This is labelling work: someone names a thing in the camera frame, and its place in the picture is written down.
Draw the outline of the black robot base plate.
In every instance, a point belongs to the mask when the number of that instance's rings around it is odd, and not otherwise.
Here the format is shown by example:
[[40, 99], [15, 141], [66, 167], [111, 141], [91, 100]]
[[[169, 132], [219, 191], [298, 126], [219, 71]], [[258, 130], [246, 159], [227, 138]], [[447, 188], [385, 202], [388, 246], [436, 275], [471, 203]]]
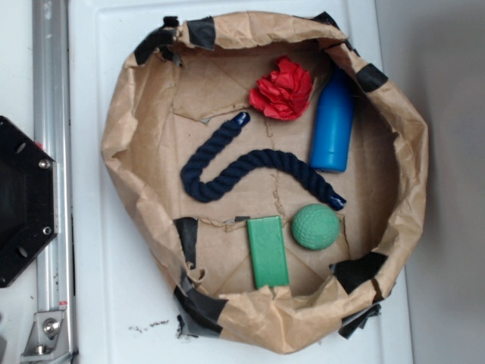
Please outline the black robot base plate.
[[1, 117], [1, 287], [9, 287], [57, 235], [55, 161]]

